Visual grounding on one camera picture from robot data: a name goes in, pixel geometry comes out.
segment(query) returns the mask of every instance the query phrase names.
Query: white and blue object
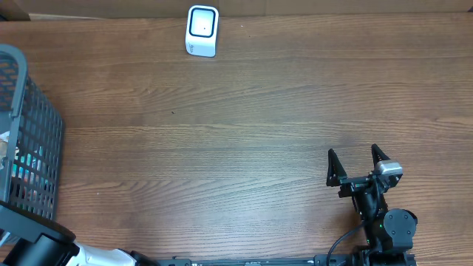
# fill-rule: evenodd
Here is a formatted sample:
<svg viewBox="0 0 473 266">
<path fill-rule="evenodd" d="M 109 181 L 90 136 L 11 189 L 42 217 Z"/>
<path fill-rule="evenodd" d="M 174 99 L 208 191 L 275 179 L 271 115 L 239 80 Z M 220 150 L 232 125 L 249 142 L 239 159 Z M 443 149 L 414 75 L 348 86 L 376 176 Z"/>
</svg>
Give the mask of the white and blue object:
<svg viewBox="0 0 473 266">
<path fill-rule="evenodd" d="M 219 11 L 215 7 L 191 7 L 187 17 L 187 52 L 191 55 L 214 57 L 217 53 L 218 26 Z"/>
</svg>

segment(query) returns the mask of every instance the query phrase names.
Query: plastic basket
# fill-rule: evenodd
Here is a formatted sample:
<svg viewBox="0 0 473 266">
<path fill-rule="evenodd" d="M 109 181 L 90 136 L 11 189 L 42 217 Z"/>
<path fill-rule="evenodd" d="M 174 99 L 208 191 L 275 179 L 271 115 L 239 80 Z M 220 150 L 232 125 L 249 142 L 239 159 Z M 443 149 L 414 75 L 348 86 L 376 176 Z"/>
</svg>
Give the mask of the plastic basket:
<svg viewBox="0 0 473 266">
<path fill-rule="evenodd" d="M 28 77 L 23 53 L 0 44 L 0 200 L 55 217 L 63 136 L 62 118 Z M 17 240 L 0 233 L 0 246 Z"/>
</svg>

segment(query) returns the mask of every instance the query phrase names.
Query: wooden table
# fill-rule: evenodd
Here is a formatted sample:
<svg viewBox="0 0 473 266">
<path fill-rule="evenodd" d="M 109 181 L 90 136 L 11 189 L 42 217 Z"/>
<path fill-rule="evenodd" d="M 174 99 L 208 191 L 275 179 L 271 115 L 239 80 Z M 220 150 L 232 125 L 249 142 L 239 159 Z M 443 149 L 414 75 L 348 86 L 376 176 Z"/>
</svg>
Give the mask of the wooden table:
<svg viewBox="0 0 473 266">
<path fill-rule="evenodd" d="M 1 23 L 0 39 L 64 116 L 57 220 L 85 244 L 326 253 L 359 223 L 325 186 L 327 150 L 354 177 L 377 143 L 404 166 L 387 202 L 418 215 L 419 265 L 471 265 L 472 25 L 471 13 L 222 18 L 216 58 L 186 53 L 182 18 Z"/>
</svg>

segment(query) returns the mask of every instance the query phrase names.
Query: basket handle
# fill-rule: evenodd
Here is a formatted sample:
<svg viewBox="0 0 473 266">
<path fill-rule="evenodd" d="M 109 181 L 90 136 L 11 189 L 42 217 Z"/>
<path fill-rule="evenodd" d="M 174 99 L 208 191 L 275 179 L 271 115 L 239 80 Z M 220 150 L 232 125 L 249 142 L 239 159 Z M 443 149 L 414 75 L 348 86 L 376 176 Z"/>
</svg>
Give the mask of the basket handle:
<svg viewBox="0 0 473 266">
<path fill-rule="evenodd" d="M 8 54 L 15 59 L 18 64 L 18 77 L 16 78 L 15 94 L 12 99 L 12 113 L 11 118 L 18 117 L 21 112 L 21 105 L 23 104 L 24 86 L 27 82 L 28 64 L 20 49 L 8 44 L 0 44 L 0 53 Z"/>
</svg>

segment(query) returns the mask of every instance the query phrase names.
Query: black cable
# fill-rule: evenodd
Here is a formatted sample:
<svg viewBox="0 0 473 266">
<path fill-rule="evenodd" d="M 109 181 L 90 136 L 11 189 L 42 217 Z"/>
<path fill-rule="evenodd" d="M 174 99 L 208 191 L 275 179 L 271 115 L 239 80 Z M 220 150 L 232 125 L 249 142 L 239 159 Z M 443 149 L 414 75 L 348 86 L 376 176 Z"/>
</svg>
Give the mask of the black cable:
<svg viewBox="0 0 473 266">
<path fill-rule="evenodd" d="M 376 181 L 376 179 L 374 179 L 374 181 L 375 182 L 374 182 L 373 185 L 375 186 L 375 190 L 376 190 L 376 211 L 375 211 L 375 215 L 373 215 L 373 217 L 370 220 L 364 220 L 363 222 L 361 222 L 360 225 L 358 225 L 354 229 L 346 232 L 345 235 L 341 236 L 337 241 L 335 241 L 335 243 L 333 243 L 332 247 L 330 248 L 330 250 L 328 251 L 328 254 L 327 254 L 327 261 L 326 261 L 327 266 L 330 266 L 330 257 L 332 256 L 332 252 L 335 250 L 337 245 L 340 244 L 340 242 L 342 242 L 348 236 L 353 235 L 358 230 L 365 227 L 368 223 L 372 222 L 377 217 L 377 215 L 379 213 L 379 208 L 381 207 L 381 194 L 379 193 L 378 182 Z"/>
</svg>

